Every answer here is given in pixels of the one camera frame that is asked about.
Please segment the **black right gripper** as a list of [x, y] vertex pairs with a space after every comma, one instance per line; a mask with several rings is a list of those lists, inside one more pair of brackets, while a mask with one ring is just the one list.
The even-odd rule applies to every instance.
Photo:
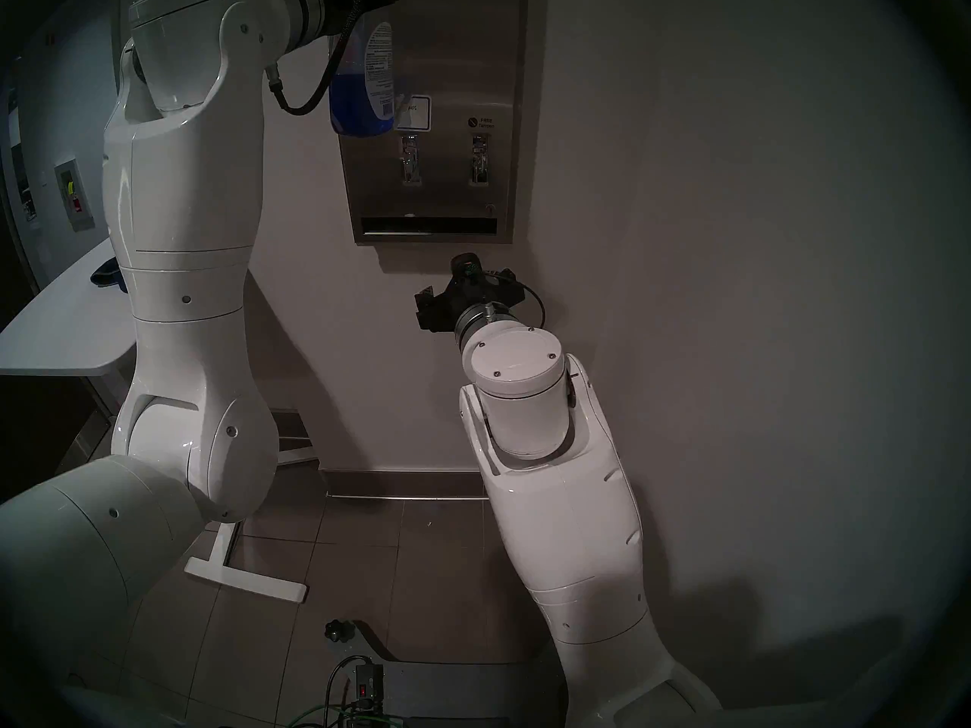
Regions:
[[415, 295], [418, 326], [432, 333], [454, 331], [465, 311], [489, 302], [494, 290], [495, 283], [489, 279], [451, 279], [437, 295], [433, 286], [427, 286]]

